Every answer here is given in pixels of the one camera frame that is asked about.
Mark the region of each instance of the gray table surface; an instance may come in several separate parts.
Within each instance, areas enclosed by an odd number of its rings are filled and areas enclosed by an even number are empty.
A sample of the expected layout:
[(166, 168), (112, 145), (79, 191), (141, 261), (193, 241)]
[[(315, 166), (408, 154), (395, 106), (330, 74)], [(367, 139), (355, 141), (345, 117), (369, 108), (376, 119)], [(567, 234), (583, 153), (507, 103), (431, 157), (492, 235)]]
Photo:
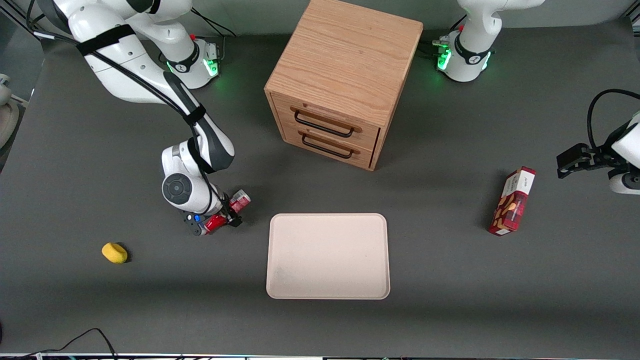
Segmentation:
[[(160, 191), (182, 119), (114, 98), (75, 49), (45, 45), (0, 176), (1, 351), (101, 327), (119, 352), (640, 357), (640, 197), (612, 193), (605, 170), (556, 178), (556, 155), (586, 141), (591, 98), (640, 90), (628, 21), (506, 29), (473, 83), (416, 57), (375, 172), (280, 139), (262, 87), (286, 41), (230, 38), (221, 77), (194, 91), (236, 146), (211, 179), (253, 199), (245, 224), (201, 238)], [(596, 140), (638, 107), (604, 98)], [(498, 238), (486, 228), (522, 165), (538, 175), (521, 230)], [(297, 212), (383, 214), (388, 298), (269, 298), (269, 220)], [(107, 262), (108, 241), (133, 261)]]

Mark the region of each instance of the wooden cabinet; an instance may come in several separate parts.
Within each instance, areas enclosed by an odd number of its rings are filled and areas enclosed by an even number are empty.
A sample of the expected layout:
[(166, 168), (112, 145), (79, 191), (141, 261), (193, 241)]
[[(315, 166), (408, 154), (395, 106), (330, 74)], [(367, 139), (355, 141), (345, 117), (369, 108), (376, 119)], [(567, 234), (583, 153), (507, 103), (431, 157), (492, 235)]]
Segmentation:
[(264, 87), (287, 143), (374, 170), (422, 23), (311, 0)]

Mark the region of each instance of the robotic arm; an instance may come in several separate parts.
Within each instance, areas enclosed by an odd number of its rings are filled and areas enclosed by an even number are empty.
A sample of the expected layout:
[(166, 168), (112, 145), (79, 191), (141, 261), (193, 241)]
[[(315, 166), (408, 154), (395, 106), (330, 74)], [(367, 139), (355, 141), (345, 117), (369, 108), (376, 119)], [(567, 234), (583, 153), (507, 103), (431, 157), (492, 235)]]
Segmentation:
[[(589, 107), (589, 142), (591, 114), (595, 102), (611, 92), (626, 94), (637, 99), (640, 95), (626, 90), (609, 89), (596, 96)], [(601, 146), (578, 143), (556, 157), (558, 178), (582, 170), (613, 168), (609, 171), (609, 187), (613, 192), (640, 195), (640, 111), (633, 118), (614, 130)]]
[[(206, 234), (215, 227), (206, 221), (215, 219), (216, 227), (241, 223), (233, 199), (213, 186), (206, 178), (226, 169), (234, 158), (229, 138), (188, 90), (206, 84), (213, 76), (210, 59), (213, 50), (203, 40), (194, 41), (177, 22), (156, 25), (156, 20), (170, 20), (191, 9), (191, 1), (160, 0), (39, 0), (41, 7), (49, 1), (47, 16), (57, 16), (68, 26), (85, 60), (104, 87), (114, 96), (130, 102), (164, 103), (157, 95), (133, 81), (109, 64), (91, 55), (92, 48), (134, 73), (169, 98), (184, 114), (193, 137), (162, 153), (165, 199), (182, 211), (185, 222), (195, 234)], [(149, 57), (133, 29), (151, 38), (169, 60), (172, 72), (160, 69)]]
[(463, 29), (433, 42), (440, 46), (438, 70), (460, 82), (472, 81), (486, 68), (491, 46), (502, 29), (497, 12), (534, 8), (545, 0), (458, 0), (467, 12)]

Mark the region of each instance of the beige tray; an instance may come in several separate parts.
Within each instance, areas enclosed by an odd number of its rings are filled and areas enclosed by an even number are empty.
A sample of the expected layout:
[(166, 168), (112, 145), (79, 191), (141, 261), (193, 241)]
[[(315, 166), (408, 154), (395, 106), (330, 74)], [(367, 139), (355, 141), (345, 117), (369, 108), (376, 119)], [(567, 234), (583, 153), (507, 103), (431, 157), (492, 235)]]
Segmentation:
[(380, 214), (278, 214), (271, 219), (267, 293), (274, 299), (384, 299), (387, 221)]

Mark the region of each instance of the drawer handle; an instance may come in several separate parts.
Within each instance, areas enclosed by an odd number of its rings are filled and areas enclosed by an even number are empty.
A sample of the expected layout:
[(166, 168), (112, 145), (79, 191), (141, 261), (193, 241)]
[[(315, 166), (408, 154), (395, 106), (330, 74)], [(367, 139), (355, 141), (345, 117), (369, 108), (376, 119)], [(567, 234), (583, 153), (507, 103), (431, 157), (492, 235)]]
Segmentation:
[(296, 110), (296, 113), (295, 113), (295, 114), (293, 114), (293, 117), (294, 117), (294, 119), (296, 119), (296, 122), (298, 122), (298, 123), (300, 123), (300, 124), (303, 124), (303, 125), (306, 125), (306, 126), (313, 127), (314, 129), (318, 129), (318, 130), (326, 131), (327, 133), (330, 133), (330, 134), (333, 134), (333, 135), (336, 135), (336, 136), (339, 136), (339, 137), (342, 137), (342, 138), (348, 138), (348, 137), (350, 137), (351, 135), (353, 135), (353, 130), (355, 130), (355, 129), (352, 127), (352, 128), (351, 128), (351, 130), (349, 130), (349, 132), (348, 132), (348, 133), (341, 133), (340, 131), (336, 131), (336, 130), (333, 130), (333, 129), (329, 129), (328, 127), (324, 127), (324, 126), (316, 125), (316, 124), (314, 124), (314, 123), (312, 123), (312, 122), (302, 120), (302, 119), (298, 118), (298, 115), (300, 115), (300, 110)]
[(302, 134), (302, 143), (305, 144), (306, 146), (312, 147), (312, 148), (314, 148), (316, 150), (324, 151), (324, 152), (326, 152), (328, 154), (331, 154), (333, 156), (337, 156), (337, 157), (343, 158), (343, 159), (348, 159), (348, 158), (351, 157), (351, 155), (353, 155), (353, 150), (350, 150), (348, 155), (344, 155), (344, 154), (341, 154), (339, 152), (335, 152), (333, 150), (325, 149), (324, 147), (318, 146), (318, 145), (316, 145), (314, 143), (310, 143), (308, 141), (305, 141), (306, 138), (307, 138), (307, 134)]

